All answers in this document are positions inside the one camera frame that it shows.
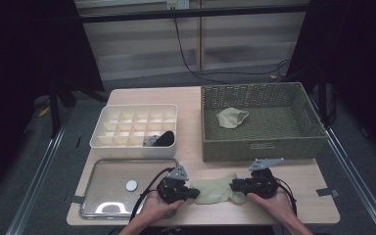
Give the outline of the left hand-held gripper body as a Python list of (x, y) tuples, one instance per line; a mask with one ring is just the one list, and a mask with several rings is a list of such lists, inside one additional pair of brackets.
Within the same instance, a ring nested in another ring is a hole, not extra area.
[(188, 175), (183, 165), (172, 169), (157, 185), (157, 192), (163, 201), (172, 204), (176, 201), (186, 201), (189, 189), (185, 186)]

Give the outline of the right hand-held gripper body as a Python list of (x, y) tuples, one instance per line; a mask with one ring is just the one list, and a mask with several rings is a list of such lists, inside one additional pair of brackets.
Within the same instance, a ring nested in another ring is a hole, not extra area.
[(251, 187), (250, 193), (259, 195), (264, 199), (269, 199), (274, 196), (278, 188), (278, 183), (273, 176), (270, 167), (280, 165), (284, 162), (280, 159), (255, 159), (249, 166), (251, 178), (247, 183)]

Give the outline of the cream sock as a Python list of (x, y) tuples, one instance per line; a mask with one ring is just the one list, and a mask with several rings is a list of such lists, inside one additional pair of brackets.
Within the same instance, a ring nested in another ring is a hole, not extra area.
[(216, 115), (218, 124), (224, 128), (236, 128), (249, 115), (247, 111), (227, 108)]
[(228, 201), (235, 204), (245, 203), (247, 197), (241, 192), (233, 192), (230, 187), (232, 180), (236, 178), (236, 173), (230, 173), (220, 178), (193, 181), (191, 187), (200, 191), (195, 203), (197, 205), (211, 205)]

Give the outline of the green woven basket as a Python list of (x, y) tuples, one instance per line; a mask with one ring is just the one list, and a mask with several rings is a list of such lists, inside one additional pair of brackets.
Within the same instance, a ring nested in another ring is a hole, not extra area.
[[(234, 128), (217, 115), (234, 108), (249, 115)], [(201, 88), (205, 162), (313, 159), (327, 134), (299, 82), (213, 85)]]

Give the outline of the black sock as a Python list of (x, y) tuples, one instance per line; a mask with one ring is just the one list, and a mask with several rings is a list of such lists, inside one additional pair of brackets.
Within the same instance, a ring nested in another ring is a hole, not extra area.
[(172, 131), (167, 131), (158, 138), (158, 140), (155, 142), (155, 145), (159, 147), (168, 147), (171, 146), (174, 143), (174, 141), (174, 133)]

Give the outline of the grey sock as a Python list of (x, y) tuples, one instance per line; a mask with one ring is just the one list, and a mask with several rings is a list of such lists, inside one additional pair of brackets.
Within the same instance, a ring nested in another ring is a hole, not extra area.
[(159, 140), (158, 135), (152, 135), (146, 140), (143, 141), (143, 146), (144, 147), (153, 147), (157, 145), (157, 141)]

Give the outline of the clear plastic lid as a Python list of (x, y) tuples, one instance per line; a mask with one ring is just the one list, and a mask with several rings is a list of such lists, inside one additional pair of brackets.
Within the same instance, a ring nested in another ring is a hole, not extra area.
[[(165, 168), (174, 168), (174, 159), (100, 160), (90, 174), (79, 215), (84, 219), (130, 219), (140, 195), (154, 177)], [(126, 190), (129, 180), (138, 184), (133, 192)]]

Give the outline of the white divided storage box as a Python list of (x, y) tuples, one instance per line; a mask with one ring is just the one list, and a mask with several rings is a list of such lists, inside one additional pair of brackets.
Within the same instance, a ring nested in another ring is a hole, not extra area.
[[(174, 104), (109, 105), (102, 109), (91, 149), (101, 158), (172, 158), (176, 152), (178, 108)], [(168, 147), (144, 147), (152, 135), (172, 131), (175, 141)]]

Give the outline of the person's right hand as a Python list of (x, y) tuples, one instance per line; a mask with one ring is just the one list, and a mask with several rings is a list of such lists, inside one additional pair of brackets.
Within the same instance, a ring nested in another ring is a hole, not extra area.
[(289, 197), (282, 189), (278, 189), (275, 195), (269, 199), (264, 199), (254, 193), (249, 193), (247, 198), (264, 208), (281, 224), (285, 224), (295, 216)]

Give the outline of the person's left hand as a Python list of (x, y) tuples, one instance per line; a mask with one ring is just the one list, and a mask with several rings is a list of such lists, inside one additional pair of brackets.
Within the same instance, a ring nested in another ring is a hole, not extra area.
[(167, 204), (157, 191), (152, 191), (146, 196), (142, 210), (135, 216), (135, 219), (145, 225), (150, 225), (164, 218), (166, 215), (177, 211), (184, 204), (184, 200)]

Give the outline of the black metal stand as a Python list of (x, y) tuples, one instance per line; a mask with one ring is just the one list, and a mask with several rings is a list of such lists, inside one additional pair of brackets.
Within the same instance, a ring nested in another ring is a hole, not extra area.
[(50, 84), (49, 90), (50, 110), (52, 119), (52, 134), (55, 138), (61, 129), (61, 119), (59, 112), (59, 102), (62, 102), (65, 107), (74, 107), (76, 99), (71, 92), (71, 85), (64, 80), (53, 80)]
[(318, 108), (322, 123), (328, 125), (328, 117), (326, 110), (326, 79), (325, 73), (322, 71), (318, 78)]

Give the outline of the black curtain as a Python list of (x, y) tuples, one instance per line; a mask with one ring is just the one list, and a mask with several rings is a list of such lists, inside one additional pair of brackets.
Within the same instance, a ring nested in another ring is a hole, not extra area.
[(37, 98), (73, 104), (75, 90), (104, 85), (74, 0), (0, 0), (0, 178)]
[(376, 140), (376, 0), (308, 0), (287, 77), (320, 76)]

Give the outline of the black horizontal bar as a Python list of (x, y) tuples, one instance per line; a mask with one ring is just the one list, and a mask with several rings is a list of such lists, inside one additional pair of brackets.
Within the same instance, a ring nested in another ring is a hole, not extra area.
[(109, 22), (165, 20), (165, 19), (179, 19), (179, 18), (299, 13), (299, 12), (306, 12), (309, 8), (310, 6), (308, 4), (293, 4), (293, 5), (269, 5), (269, 6), (236, 7), (236, 8), (165, 10), (165, 11), (138, 12), (138, 13), (126, 13), (126, 14), (83, 15), (83, 16), (80, 16), (77, 20), (83, 24), (94, 24), (94, 23), (109, 23)]

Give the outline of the metal floor rail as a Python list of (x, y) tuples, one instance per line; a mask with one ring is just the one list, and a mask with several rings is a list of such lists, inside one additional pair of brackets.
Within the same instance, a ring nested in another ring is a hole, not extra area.
[(42, 158), (42, 161), (34, 174), (34, 177), (28, 187), (28, 190), (23, 197), (22, 203), (17, 209), (17, 212), (12, 219), (9, 228), (5, 235), (23, 235), (24, 228), (35, 206), (45, 177), (48, 174), (49, 167), (59, 149), (59, 146), (65, 135), (66, 128), (62, 126), (56, 134), (50, 139), (50, 143)]
[(331, 235), (376, 235), (376, 142), (341, 102), (317, 157), (340, 220), (315, 229)]

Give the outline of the wall power outlet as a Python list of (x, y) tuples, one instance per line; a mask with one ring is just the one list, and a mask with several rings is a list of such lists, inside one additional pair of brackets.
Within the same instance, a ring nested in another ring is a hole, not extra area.
[(166, 0), (166, 7), (169, 10), (188, 10), (190, 8), (189, 0)]

